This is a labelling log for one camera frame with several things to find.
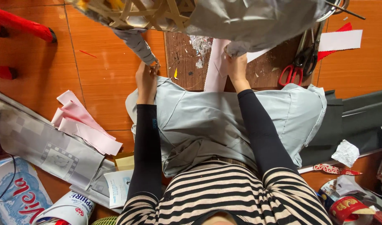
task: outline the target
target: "red-handled scissors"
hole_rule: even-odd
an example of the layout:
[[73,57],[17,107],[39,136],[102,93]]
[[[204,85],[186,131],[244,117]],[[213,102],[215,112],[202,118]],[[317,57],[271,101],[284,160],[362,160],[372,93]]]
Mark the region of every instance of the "red-handled scissors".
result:
[[[282,76],[283,74],[285,73],[285,71],[287,71],[287,69],[289,69],[289,73],[288,73],[288,76],[287,76],[287,80],[285,81],[285,83],[282,83],[281,80],[282,80]],[[291,65],[288,65],[287,67],[284,68],[284,70],[281,72],[281,75],[280,75],[280,78],[278,79],[278,84],[281,85],[281,86],[285,86],[289,83],[293,83],[294,80],[295,80],[295,77],[297,77],[299,74],[299,82],[298,82],[298,85],[300,86],[302,84],[302,78],[303,78],[303,69],[298,67],[298,66],[295,66],[294,64],[291,64]]]

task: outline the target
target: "dark gray fabric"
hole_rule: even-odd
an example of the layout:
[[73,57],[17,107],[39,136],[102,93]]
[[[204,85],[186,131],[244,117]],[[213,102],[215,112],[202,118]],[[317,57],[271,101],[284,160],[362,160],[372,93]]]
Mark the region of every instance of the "dark gray fabric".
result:
[[343,139],[358,147],[360,154],[382,148],[382,90],[342,103],[334,91],[329,91],[326,99],[322,125],[309,146],[300,151],[302,166],[332,160]]

